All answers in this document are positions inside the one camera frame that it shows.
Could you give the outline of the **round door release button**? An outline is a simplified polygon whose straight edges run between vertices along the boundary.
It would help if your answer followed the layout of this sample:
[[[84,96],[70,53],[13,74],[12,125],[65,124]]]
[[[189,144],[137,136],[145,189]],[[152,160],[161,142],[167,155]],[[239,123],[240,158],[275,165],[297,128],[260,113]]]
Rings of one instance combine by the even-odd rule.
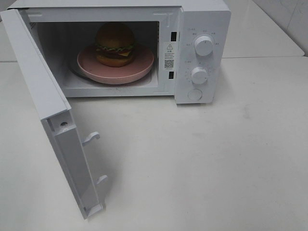
[[[188,92],[188,98],[192,101],[198,101],[202,98],[202,91],[199,89],[193,89]]]

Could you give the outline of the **toy hamburger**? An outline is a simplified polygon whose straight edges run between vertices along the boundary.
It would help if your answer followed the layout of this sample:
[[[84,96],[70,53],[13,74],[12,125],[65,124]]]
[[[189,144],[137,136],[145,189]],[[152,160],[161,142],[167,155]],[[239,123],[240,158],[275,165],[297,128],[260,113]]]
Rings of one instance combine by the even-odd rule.
[[[127,25],[108,22],[97,31],[95,47],[98,62],[110,67],[122,67],[134,59],[135,37]]]

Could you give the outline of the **pink round plate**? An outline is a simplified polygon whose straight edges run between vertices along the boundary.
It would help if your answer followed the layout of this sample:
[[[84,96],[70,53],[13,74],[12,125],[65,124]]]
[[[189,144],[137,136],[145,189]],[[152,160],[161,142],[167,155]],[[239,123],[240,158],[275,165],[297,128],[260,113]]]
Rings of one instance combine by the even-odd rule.
[[[110,67],[100,63],[95,57],[93,45],[80,51],[77,56],[77,65],[84,76],[96,82],[111,85],[137,81],[150,72],[153,64],[154,54],[142,45],[138,45],[135,49],[132,62],[122,67]]]

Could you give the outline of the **white microwave door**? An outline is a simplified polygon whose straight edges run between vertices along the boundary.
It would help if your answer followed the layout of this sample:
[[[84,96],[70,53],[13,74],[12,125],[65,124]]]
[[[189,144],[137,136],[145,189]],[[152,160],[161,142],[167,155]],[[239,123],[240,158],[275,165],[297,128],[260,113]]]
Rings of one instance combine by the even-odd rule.
[[[100,134],[80,137],[71,106],[43,56],[36,23],[25,11],[11,9],[0,14],[45,133],[80,212],[88,219],[103,209],[98,186],[108,178],[102,175],[93,179],[84,152],[84,147]]]

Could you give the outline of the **lower white timer knob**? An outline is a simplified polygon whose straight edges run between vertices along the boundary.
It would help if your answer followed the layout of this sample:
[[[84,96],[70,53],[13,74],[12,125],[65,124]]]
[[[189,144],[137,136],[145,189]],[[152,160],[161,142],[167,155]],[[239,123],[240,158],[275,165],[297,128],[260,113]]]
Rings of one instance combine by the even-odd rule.
[[[202,67],[196,67],[191,71],[191,80],[193,84],[204,84],[208,80],[208,71]]]

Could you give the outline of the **white microwave oven body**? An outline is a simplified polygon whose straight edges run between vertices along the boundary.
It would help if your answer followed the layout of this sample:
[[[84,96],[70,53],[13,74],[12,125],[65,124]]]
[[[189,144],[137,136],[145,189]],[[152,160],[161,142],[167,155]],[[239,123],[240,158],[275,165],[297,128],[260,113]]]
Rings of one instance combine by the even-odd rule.
[[[231,12],[222,0],[18,0],[1,18],[36,103],[172,95],[210,103]]]

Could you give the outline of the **upper white power knob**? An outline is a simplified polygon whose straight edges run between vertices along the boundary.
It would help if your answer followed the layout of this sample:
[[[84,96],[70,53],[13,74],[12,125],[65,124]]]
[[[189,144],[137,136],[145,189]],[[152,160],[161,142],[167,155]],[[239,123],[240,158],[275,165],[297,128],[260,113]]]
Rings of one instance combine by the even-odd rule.
[[[194,49],[199,56],[207,56],[213,51],[213,40],[209,35],[201,35],[194,42]]]

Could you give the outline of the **glass microwave turntable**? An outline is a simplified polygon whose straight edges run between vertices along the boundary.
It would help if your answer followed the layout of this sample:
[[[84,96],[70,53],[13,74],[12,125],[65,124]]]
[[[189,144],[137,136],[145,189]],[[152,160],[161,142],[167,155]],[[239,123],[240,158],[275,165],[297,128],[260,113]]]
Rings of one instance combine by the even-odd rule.
[[[77,63],[69,65],[73,75],[107,85],[147,85],[151,81],[157,82],[156,69],[149,65],[128,64],[123,67],[109,67],[103,64],[85,64],[79,66]]]

